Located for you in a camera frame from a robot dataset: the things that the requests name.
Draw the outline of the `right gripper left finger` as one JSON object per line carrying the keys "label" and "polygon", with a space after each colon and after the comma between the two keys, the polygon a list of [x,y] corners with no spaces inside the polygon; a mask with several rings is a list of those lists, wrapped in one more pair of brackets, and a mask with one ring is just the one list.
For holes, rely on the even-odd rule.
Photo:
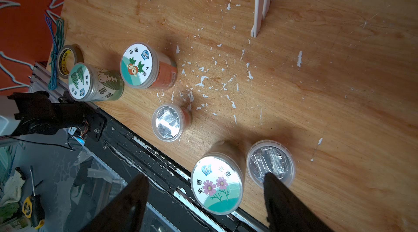
{"label": "right gripper left finger", "polygon": [[149,181],[138,174],[82,232],[139,232],[149,194]]}

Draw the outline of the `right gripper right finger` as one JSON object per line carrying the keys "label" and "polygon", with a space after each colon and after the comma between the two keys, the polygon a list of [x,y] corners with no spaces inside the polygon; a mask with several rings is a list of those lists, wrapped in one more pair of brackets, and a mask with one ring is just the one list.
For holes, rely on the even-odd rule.
{"label": "right gripper right finger", "polygon": [[263,182],[267,221],[271,232],[331,232],[273,173]]}

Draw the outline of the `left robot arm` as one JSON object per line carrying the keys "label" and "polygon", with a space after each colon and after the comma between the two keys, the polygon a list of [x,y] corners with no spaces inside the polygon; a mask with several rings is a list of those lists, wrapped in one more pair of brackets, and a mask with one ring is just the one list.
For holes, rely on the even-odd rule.
{"label": "left robot arm", "polygon": [[82,136],[98,141],[106,122],[103,115],[86,103],[74,101],[67,91],[57,103],[50,100],[47,91],[1,96],[1,136],[54,135],[76,127],[82,129]]}

